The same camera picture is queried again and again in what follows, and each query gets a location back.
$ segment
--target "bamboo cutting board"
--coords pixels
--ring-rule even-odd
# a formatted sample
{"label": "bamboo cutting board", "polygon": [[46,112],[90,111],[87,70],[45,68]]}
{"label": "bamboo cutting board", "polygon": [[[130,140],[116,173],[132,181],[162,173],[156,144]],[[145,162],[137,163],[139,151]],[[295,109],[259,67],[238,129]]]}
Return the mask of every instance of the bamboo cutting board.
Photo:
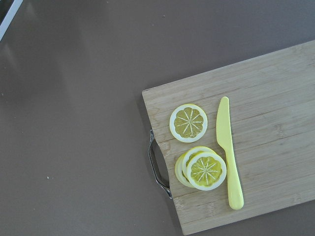
{"label": "bamboo cutting board", "polygon": [[[315,41],[228,65],[142,92],[156,141],[165,158],[170,189],[184,235],[315,199]],[[244,207],[228,204],[226,180],[212,191],[176,179],[177,158],[207,146],[224,160],[216,142],[220,99],[230,99],[234,151]],[[193,103],[208,116],[195,143],[169,130],[178,106]]]}

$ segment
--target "lemon slice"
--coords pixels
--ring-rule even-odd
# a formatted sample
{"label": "lemon slice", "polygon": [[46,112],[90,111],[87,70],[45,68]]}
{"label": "lemon slice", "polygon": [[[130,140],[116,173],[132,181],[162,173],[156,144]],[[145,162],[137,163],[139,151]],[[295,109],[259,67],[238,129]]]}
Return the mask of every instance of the lemon slice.
{"label": "lemon slice", "polygon": [[212,149],[208,148],[208,147],[204,147],[204,146],[197,146],[197,147],[193,147],[192,149],[190,149],[188,152],[185,153],[184,157],[183,157],[183,161],[182,161],[182,169],[183,169],[183,173],[184,175],[187,176],[187,166],[188,163],[190,162],[190,160],[203,152],[212,152],[214,154],[216,154],[215,151],[213,151]]}
{"label": "lemon slice", "polygon": [[183,161],[184,155],[185,153],[182,154],[175,163],[175,175],[180,183],[182,183],[183,185],[187,187],[194,188],[192,184],[189,183],[188,179],[184,176],[184,173],[183,173],[182,161]]}
{"label": "lemon slice", "polygon": [[220,186],[226,177],[226,165],[212,152],[194,156],[187,166],[187,179],[197,189],[212,190]]}
{"label": "lemon slice", "polygon": [[184,104],[176,108],[169,120],[172,135],[184,143],[200,139],[206,132],[208,119],[206,113],[194,104]]}

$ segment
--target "knife handle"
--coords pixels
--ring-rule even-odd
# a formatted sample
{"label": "knife handle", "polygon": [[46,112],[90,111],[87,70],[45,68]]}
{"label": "knife handle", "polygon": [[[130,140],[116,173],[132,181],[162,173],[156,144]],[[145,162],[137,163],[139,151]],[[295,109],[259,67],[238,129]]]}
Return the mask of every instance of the knife handle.
{"label": "knife handle", "polygon": [[244,198],[240,179],[238,177],[233,147],[225,152],[227,168],[227,194],[228,203],[234,210],[239,210],[244,205]]}

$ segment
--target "knife blade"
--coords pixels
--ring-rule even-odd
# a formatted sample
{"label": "knife blade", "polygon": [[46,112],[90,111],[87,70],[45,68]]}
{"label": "knife blade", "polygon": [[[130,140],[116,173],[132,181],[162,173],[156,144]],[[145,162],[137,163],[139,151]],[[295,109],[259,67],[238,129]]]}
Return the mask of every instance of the knife blade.
{"label": "knife blade", "polygon": [[217,142],[226,156],[228,202],[232,209],[239,210],[244,205],[244,198],[234,157],[228,97],[223,97],[220,101],[216,132]]}

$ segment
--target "cutting board handle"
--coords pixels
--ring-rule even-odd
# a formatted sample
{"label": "cutting board handle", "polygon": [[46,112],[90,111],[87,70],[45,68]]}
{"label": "cutting board handle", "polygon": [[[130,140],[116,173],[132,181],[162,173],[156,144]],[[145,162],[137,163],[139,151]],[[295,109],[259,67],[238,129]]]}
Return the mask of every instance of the cutting board handle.
{"label": "cutting board handle", "polygon": [[168,197],[170,199],[173,199],[173,196],[172,196],[171,190],[169,189],[169,186],[164,184],[163,181],[159,178],[159,176],[161,176],[160,173],[159,173],[159,169],[155,168],[155,166],[153,164],[152,156],[154,156],[154,158],[155,158],[154,151],[153,151],[153,142],[154,141],[155,141],[155,138],[154,138],[153,130],[150,130],[150,143],[149,143],[149,147],[148,147],[148,157],[149,157],[150,164],[151,164],[151,167],[152,167],[152,170],[153,170],[154,178],[156,179],[157,184],[162,189],[164,189],[164,191],[167,193]]}

